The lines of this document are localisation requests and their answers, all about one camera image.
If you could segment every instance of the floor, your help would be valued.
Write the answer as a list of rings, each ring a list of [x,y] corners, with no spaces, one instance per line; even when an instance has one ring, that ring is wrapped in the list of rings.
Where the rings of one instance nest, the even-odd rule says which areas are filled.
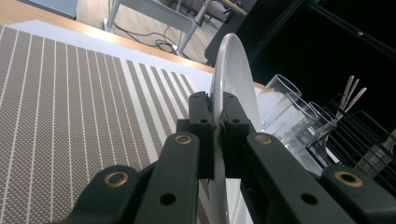
[[[78,0],[77,21],[98,29],[103,29],[103,19],[108,17],[109,5],[109,0]],[[192,12],[187,13],[184,8],[182,8],[180,12],[193,19]],[[113,26],[115,35],[134,39],[135,41],[142,42],[154,48],[158,48],[156,43],[163,42],[163,35],[167,37],[167,42],[174,42],[174,45],[179,43],[179,30],[173,27],[168,28],[168,25],[136,12],[133,9],[124,7],[123,5],[120,6],[115,23],[119,27],[135,33],[135,35],[130,37],[121,29]],[[205,64],[207,61],[205,49],[221,25],[222,23],[220,21],[215,19],[210,20],[209,17],[205,16],[202,27],[198,27],[185,48],[185,55],[193,61]],[[160,45],[160,48],[166,51],[172,51],[171,48],[165,45]]]

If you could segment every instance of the brass screw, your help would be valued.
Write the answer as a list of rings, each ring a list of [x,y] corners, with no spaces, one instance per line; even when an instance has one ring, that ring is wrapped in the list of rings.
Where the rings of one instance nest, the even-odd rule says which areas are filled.
[[[177,143],[179,143],[179,144],[186,145],[186,144],[188,144],[188,143],[191,142],[191,137],[189,137],[188,135],[178,135],[178,136],[175,138],[175,141],[176,141]]]
[[[353,187],[360,188],[363,186],[363,181],[357,175],[354,175],[347,171],[337,171],[334,173],[335,178],[341,183]]]
[[[264,144],[264,145],[267,145],[267,144],[272,143],[271,138],[268,137],[267,135],[264,135],[264,134],[256,135],[255,139],[256,139],[258,142],[260,142],[261,144]]]
[[[119,179],[117,182],[112,182],[110,181],[111,177],[115,176],[115,175],[121,175],[121,179]],[[105,177],[105,185],[109,188],[117,188],[119,186],[122,186],[123,184],[126,183],[126,181],[128,180],[128,174],[124,171],[116,171],[113,172],[111,174],[108,174]]]

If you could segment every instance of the wooden desk edge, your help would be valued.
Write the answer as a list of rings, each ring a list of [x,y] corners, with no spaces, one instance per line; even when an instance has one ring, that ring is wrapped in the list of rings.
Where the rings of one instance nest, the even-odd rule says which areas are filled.
[[[179,57],[175,54],[134,42],[133,40],[124,38],[122,36],[113,35],[78,21],[69,20],[43,9],[32,7],[16,0],[0,0],[0,25],[10,25],[13,23],[33,20],[43,21],[70,31],[88,35],[112,44],[123,46],[128,49],[138,50],[175,63],[184,64],[211,74],[215,73],[215,68],[213,67],[209,67],[204,64]],[[262,85],[255,83],[254,86],[260,88]]]

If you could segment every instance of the black wire rack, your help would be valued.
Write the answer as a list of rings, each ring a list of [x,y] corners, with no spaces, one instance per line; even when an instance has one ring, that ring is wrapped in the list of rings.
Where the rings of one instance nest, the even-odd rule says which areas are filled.
[[[360,170],[396,197],[396,129],[390,133],[364,111],[346,113],[337,95],[323,106],[335,118],[337,127],[306,147],[323,168],[341,164]]]

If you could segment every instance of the striped placemat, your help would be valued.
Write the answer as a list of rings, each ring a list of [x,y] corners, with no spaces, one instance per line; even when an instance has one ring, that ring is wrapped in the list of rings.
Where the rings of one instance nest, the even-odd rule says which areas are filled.
[[[182,74],[0,27],[0,223],[61,220],[100,170],[158,160],[192,93]],[[205,180],[198,210],[210,223]]]

